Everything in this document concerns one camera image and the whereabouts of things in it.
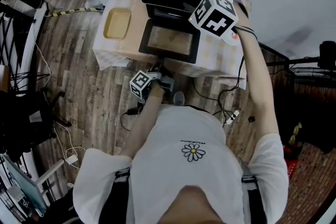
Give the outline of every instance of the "daisy print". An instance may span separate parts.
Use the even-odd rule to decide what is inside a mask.
[[[184,153],[184,157],[188,159],[188,162],[198,161],[205,154],[205,151],[199,149],[198,144],[184,145],[182,152]]]

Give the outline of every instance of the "small yellow dish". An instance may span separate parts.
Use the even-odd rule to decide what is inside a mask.
[[[121,40],[125,37],[130,24],[131,11],[128,8],[113,8],[107,15],[104,37]]]

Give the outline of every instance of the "table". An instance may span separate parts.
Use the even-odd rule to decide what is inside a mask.
[[[250,0],[242,0],[250,12]],[[106,39],[103,36],[108,12],[114,7],[126,7],[131,10],[128,32],[123,40]],[[148,20],[146,6],[141,0],[109,0],[102,14],[93,44],[101,70],[110,66],[126,66],[130,60],[156,62],[156,56],[138,52],[145,24]],[[228,85],[236,84],[239,66],[243,57],[241,46],[230,46],[201,33],[197,61],[195,64],[165,59],[165,66],[173,71],[190,77],[218,77],[217,80]],[[243,65],[240,73],[241,88],[246,87],[246,69]]]

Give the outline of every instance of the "chair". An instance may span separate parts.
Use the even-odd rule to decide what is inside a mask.
[[[5,150],[13,162],[19,160],[23,152],[49,138],[55,138],[54,121],[63,126],[71,126],[53,114],[53,108],[64,92],[59,92],[49,103],[47,88],[18,97],[0,91],[0,149]]]

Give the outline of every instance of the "wooden floor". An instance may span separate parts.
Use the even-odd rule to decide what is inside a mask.
[[[84,0],[45,1],[56,11],[84,7],[85,3]],[[20,3],[15,3],[15,6],[18,9],[27,10],[27,7]],[[46,18],[38,45],[52,72],[48,88],[51,89],[52,94],[58,91],[66,92],[66,96],[58,102],[56,111],[61,118],[72,123],[72,127],[69,128],[72,144],[85,148],[95,147],[109,154],[116,154],[128,135],[120,124],[120,115],[135,106],[137,102],[135,96],[130,94],[129,80],[136,71],[145,70],[148,65],[135,62],[127,68],[99,70],[92,45],[100,18],[101,14],[94,12]],[[265,52],[265,58],[268,61],[276,59],[269,52]],[[39,68],[48,72],[40,56],[38,59]],[[275,90],[281,91],[286,87],[287,80],[283,72],[272,76],[272,80]],[[45,81],[41,81],[38,86],[42,87],[44,83]],[[176,89],[184,91],[187,104],[206,109],[210,113],[219,110],[215,101],[206,100],[195,93],[190,78],[177,74],[175,84]],[[196,87],[203,95],[210,98],[216,98],[221,89],[228,88],[213,82],[212,78],[198,78]],[[234,154],[248,161],[255,146],[255,126],[248,121],[248,118],[254,114],[248,89],[237,89],[224,95],[223,103],[225,109],[229,111],[236,109],[240,111],[235,122],[225,127],[227,145]],[[134,119],[135,116],[126,116],[124,125],[130,128]],[[69,148],[70,140],[67,132],[59,125],[56,125],[56,131],[63,147]],[[84,152],[82,149],[77,151],[79,162],[76,165],[80,166]],[[37,154],[44,168],[63,158],[57,139],[48,140],[39,145]],[[57,173],[59,189],[63,193],[66,191],[66,182],[74,183],[77,173],[76,168],[67,164]],[[291,185],[290,191],[293,189],[297,191],[297,188],[300,188],[300,182],[296,181]],[[296,197],[297,195],[290,196],[289,204],[291,199]],[[288,216],[281,223],[289,223]]]

